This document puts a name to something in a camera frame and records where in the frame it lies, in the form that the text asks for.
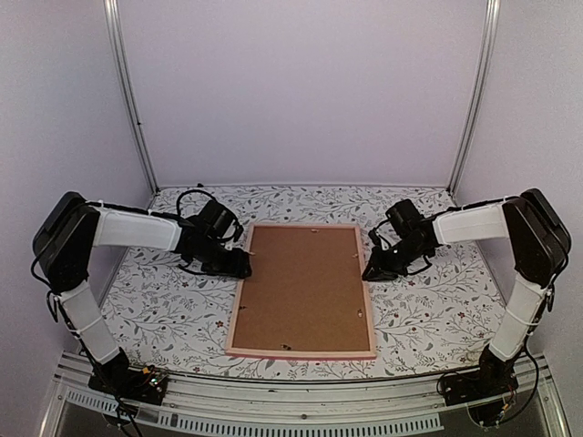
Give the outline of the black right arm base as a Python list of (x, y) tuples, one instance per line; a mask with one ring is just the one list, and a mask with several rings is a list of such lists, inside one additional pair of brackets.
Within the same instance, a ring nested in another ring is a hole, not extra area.
[(472, 422), (482, 428), (497, 426), (513, 406), (518, 389), (514, 370), (492, 373), (492, 368), (442, 374), (436, 391), (446, 406), (465, 404)]

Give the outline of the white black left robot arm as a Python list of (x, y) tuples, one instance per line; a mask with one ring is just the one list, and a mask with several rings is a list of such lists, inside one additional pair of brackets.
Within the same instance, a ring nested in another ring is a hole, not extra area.
[(89, 201), (68, 191), (57, 202), (33, 238), (31, 274), (54, 296), (51, 311), (61, 311), (69, 329), (98, 364), (100, 380), (116, 395), (135, 388), (135, 375), (107, 327), (91, 291), (88, 266), (93, 249), (102, 246), (156, 249), (180, 255), (182, 270), (196, 260), (200, 275), (246, 279), (251, 256), (228, 243), (237, 241), (242, 226), (234, 213), (210, 197), (200, 213), (131, 208)]

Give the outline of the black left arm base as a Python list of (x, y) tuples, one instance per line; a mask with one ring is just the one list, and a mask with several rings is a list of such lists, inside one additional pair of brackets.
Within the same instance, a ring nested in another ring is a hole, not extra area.
[(154, 365), (131, 369), (125, 362), (98, 364), (89, 379), (94, 391), (117, 395), (122, 400), (161, 405), (168, 388), (168, 374)]

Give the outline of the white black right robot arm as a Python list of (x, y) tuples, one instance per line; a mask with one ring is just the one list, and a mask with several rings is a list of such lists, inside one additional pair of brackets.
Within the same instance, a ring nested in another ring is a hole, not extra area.
[(453, 243), (507, 239), (516, 278), (505, 315), (494, 338), (483, 349), (471, 378), (471, 389), (489, 397), (506, 382), (506, 370), (524, 349), (544, 310), (551, 310), (555, 282), (566, 268), (572, 239), (546, 196), (530, 188), (518, 196), (452, 207), (426, 217), (413, 201), (390, 207), (386, 223), (399, 237), (394, 245), (382, 242), (375, 230), (365, 281), (388, 281), (409, 275), (418, 259), (429, 260), (437, 248)]

